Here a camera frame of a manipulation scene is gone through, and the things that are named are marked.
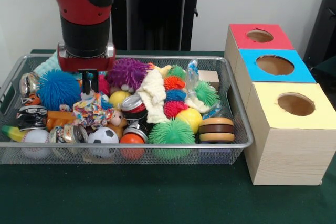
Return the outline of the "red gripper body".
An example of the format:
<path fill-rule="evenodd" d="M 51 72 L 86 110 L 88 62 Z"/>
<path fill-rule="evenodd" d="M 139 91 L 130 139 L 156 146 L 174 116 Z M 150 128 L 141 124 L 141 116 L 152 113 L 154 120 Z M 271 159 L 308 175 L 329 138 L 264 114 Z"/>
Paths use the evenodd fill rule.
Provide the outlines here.
<path fill-rule="evenodd" d="M 66 51 L 57 51 L 57 58 L 60 68 L 67 72 L 77 72 L 81 70 L 110 71 L 115 62 L 116 53 L 107 51 L 102 57 L 80 58 L 69 57 Z"/>

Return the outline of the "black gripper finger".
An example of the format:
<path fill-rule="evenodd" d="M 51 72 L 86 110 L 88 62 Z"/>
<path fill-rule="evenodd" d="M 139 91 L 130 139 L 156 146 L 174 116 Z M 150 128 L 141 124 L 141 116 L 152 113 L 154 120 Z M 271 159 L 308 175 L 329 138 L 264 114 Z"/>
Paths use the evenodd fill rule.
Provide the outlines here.
<path fill-rule="evenodd" d="M 82 71 L 81 76 L 82 76 L 82 92 L 85 94 L 89 94 L 90 93 L 90 80 L 88 77 L 88 72 Z"/>
<path fill-rule="evenodd" d="M 99 91 L 99 81 L 98 81 L 98 72 L 97 71 L 92 71 L 91 72 L 92 78 L 91 78 L 91 89 L 95 92 L 98 93 Z"/>

